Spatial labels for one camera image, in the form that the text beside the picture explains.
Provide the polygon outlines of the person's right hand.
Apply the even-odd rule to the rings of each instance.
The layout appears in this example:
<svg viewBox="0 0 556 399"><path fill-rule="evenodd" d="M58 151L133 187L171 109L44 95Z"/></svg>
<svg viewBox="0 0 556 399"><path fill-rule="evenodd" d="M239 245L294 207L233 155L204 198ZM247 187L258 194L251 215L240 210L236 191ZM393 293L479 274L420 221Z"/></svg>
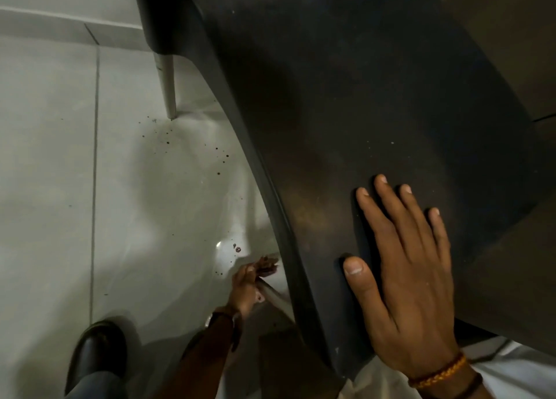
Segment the person's right hand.
<svg viewBox="0 0 556 399"><path fill-rule="evenodd" d="M405 255L387 212L358 188L356 200L381 260L380 296L392 321L390 327L365 327L380 360L420 389L454 374L467 360L455 340L452 272L437 255L429 212L425 215L408 185L395 193L418 226L423 255Z"/></svg>

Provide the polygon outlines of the person's left hand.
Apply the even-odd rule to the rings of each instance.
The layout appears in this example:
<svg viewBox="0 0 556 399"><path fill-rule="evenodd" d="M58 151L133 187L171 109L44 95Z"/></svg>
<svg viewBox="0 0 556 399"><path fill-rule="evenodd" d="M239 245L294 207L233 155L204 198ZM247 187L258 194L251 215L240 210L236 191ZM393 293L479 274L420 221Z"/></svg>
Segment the person's left hand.
<svg viewBox="0 0 556 399"><path fill-rule="evenodd" d="M242 265L233 275L232 288L226 306L239 312L243 319L251 313L255 304L265 302L265 297L256 287L257 265Z"/></svg>

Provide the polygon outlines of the brown stained tissue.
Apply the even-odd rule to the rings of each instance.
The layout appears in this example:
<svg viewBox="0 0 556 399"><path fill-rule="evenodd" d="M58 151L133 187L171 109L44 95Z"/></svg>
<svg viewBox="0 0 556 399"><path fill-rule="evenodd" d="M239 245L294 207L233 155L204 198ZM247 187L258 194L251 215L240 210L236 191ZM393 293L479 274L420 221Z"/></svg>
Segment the brown stained tissue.
<svg viewBox="0 0 556 399"><path fill-rule="evenodd" d="M279 262L280 258L278 257L271 257L268 255L260 257L260 259L253 264L256 276L265 278L274 275L277 272Z"/></svg>

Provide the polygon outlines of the person's right forearm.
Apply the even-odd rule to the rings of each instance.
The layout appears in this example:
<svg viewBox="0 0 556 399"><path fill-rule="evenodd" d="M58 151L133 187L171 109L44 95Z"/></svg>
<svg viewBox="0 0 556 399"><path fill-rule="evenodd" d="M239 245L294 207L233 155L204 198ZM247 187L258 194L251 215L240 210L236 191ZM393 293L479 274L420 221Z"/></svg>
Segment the person's right forearm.
<svg viewBox="0 0 556 399"><path fill-rule="evenodd" d="M483 376L467 361L454 374L418 392L422 399L495 399Z"/></svg>

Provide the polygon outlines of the person's left forearm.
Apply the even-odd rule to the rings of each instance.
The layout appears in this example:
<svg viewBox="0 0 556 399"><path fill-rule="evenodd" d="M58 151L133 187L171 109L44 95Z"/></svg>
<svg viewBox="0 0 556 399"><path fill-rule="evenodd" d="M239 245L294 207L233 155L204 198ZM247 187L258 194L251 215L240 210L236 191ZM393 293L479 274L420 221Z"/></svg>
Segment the person's left forearm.
<svg viewBox="0 0 556 399"><path fill-rule="evenodd" d="M220 317L184 355L152 399L215 399L231 348L232 325Z"/></svg>

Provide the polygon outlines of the dark brown table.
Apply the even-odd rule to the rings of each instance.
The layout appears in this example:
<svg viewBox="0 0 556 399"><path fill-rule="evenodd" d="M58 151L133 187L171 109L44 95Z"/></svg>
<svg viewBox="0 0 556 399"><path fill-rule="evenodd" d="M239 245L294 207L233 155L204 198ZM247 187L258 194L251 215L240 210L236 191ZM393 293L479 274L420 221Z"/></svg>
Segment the dark brown table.
<svg viewBox="0 0 556 399"><path fill-rule="evenodd" d="M553 316L519 298L556 276L518 224L556 200L524 106L441 0L137 0L145 38L193 62L237 134L306 344L353 379L371 359L341 269L379 270L355 190L377 174L441 211L458 317L556 352Z"/></svg>

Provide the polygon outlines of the white garment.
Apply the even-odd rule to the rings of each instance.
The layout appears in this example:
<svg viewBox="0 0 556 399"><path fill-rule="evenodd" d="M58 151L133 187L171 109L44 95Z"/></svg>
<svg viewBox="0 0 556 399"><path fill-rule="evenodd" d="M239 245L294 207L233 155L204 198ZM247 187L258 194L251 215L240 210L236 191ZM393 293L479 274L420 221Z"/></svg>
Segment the white garment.
<svg viewBox="0 0 556 399"><path fill-rule="evenodd" d="M495 399L556 399L556 357L497 336L464 347ZM421 399L407 377L374 357L337 399Z"/></svg>

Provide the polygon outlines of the black leather shoe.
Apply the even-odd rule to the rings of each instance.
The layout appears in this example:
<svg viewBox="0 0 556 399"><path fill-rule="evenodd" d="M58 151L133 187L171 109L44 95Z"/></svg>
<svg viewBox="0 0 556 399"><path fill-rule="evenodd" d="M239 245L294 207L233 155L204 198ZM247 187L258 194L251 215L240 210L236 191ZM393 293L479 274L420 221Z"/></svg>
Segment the black leather shoe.
<svg viewBox="0 0 556 399"><path fill-rule="evenodd" d="M128 399L127 357L125 334L115 322L90 325L74 348L64 399Z"/></svg>

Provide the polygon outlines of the grey metal table leg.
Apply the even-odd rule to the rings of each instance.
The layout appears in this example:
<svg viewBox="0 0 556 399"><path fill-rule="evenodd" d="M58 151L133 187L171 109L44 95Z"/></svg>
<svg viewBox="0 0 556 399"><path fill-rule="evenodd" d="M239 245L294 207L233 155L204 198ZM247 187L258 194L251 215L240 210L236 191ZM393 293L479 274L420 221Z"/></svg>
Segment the grey metal table leg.
<svg viewBox="0 0 556 399"><path fill-rule="evenodd" d="M176 92L175 92L175 65L173 55L160 55L153 53L155 65L160 80L162 97L167 118L177 118Z"/></svg>

